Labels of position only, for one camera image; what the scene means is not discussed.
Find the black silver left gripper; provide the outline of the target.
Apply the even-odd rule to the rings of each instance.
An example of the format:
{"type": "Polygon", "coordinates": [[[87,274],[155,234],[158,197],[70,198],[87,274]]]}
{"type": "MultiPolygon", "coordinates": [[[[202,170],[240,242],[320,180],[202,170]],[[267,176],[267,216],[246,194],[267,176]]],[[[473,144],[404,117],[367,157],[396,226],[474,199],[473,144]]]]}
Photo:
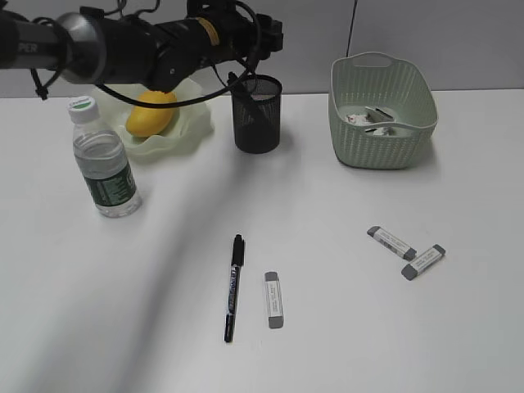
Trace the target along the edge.
{"type": "Polygon", "coordinates": [[[182,20],[152,27],[157,50],[147,88],[169,92],[196,71],[237,61],[248,71],[283,49],[283,24],[241,1],[189,1],[182,20]]]}

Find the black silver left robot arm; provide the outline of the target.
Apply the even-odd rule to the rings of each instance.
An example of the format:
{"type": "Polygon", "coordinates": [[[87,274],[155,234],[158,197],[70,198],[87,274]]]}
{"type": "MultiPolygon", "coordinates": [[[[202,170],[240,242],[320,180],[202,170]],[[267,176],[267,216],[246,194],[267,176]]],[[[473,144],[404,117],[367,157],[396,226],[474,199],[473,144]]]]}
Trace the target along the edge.
{"type": "Polygon", "coordinates": [[[28,70],[35,90],[71,84],[141,84],[170,92],[196,71],[237,61],[247,73],[283,48],[282,22],[241,1],[189,1],[182,20],[151,24],[144,10],[81,7],[57,19],[1,10],[1,67],[28,70]]]}

